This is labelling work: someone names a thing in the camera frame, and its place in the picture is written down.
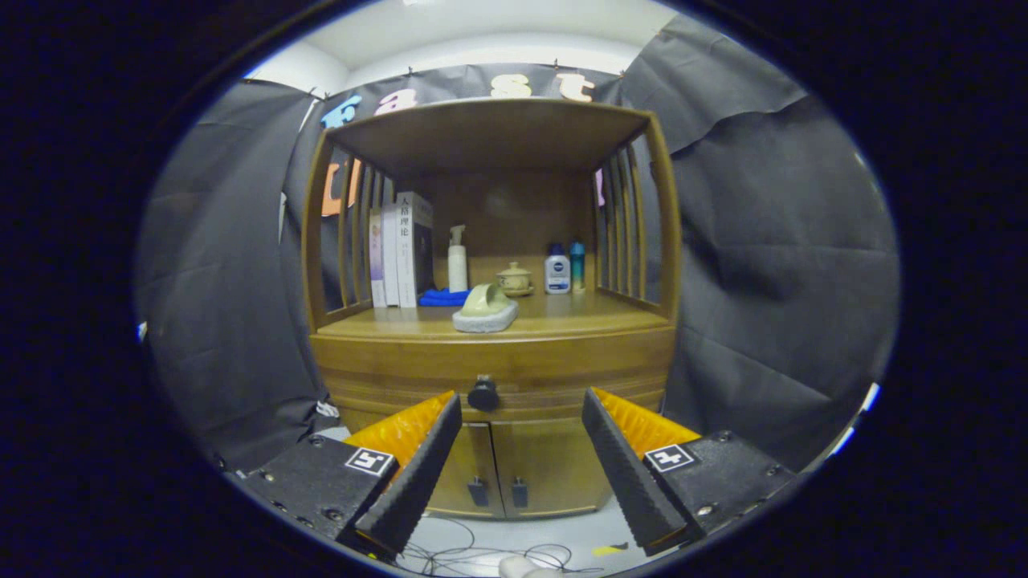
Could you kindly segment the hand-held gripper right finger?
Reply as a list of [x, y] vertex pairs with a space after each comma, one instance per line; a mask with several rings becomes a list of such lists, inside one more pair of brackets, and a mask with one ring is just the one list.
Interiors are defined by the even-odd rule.
[[648, 556], [739, 522], [796, 477], [730, 430], [701, 435], [600, 388], [586, 391], [581, 421]]

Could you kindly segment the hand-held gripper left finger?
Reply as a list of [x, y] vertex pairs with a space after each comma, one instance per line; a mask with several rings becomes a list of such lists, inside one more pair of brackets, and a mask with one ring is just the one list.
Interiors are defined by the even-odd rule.
[[295, 523], [364, 556], [396, 559], [423, 518], [463, 417], [447, 391], [367, 425], [338, 442], [313, 434], [244, 487]]

